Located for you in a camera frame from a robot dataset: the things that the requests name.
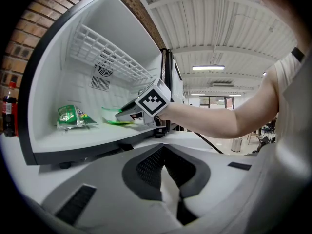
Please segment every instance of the brick wall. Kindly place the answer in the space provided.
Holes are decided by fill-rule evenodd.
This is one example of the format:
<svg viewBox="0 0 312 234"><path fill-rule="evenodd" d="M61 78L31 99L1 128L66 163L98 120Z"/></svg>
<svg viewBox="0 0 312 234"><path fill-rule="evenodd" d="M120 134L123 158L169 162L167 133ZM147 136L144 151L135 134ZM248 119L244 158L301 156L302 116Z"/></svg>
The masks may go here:
<svg viewBox="0 0 312 234"><path fill-rule="evenodd" d="M81 0L34 0L24 11L5 49L0 73L0 107L12 76L17 76L15 95L19 96L22 76L34 48L47 29L68 9ZM123 0L150 33L159 48L164 48L152 19L139 0Z"/></svg>

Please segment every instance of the coca-cola bottle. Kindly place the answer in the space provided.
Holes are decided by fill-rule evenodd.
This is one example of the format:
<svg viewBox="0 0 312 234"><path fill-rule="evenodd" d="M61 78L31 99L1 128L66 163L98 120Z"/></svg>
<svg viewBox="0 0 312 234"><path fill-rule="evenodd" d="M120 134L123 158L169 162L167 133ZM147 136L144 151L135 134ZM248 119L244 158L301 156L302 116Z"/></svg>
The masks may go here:
<svg viewBox="0 0 312 234"><path fill-rule="evenodd" d="M3 98L2 118L3 118L3 131L5 136L13 137L16 135L15 121L17 115L16 98L14 97L14 88L16 83L11 81L9 83L9 90Z"/></svg>

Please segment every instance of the wire shelf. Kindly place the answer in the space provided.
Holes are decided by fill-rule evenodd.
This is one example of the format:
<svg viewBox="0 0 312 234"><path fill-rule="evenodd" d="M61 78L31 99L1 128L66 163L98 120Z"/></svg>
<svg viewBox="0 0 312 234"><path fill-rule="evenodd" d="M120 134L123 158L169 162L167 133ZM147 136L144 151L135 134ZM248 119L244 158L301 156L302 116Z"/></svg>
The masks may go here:
<svg viewBox="0 0 312 234"><path fill-rule="evenodd" d="M116 45L83 24L75 32L70 56L93 67L102 66L128 82L153 77Z"/></svg>

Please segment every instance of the air conditioner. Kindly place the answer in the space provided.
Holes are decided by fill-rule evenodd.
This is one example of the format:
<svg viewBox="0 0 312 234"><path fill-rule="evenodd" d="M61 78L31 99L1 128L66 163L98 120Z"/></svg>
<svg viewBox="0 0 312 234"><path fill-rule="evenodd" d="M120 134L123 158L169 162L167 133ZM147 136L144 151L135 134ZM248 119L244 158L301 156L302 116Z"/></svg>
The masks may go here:
<svg viewBox="0 0 312 234"><path fill-rule="evenodd" d="M226 87L226 88L233 88L233 84L228 84L228 83L213 83L212 87Z"/></svg>

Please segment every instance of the red bottle cap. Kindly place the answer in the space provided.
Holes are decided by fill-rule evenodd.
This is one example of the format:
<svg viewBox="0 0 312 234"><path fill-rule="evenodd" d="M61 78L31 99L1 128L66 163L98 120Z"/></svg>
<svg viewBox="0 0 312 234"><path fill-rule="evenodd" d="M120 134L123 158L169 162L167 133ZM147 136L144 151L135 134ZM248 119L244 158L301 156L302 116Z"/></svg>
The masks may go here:
<svg viewBox="0 0 312 234"><path fill-rule="evenodd" d="M10 87L10 88L15 88L15 87L16 87L16 83L13 82L13 81L10 81L9 87Z"/></svg>

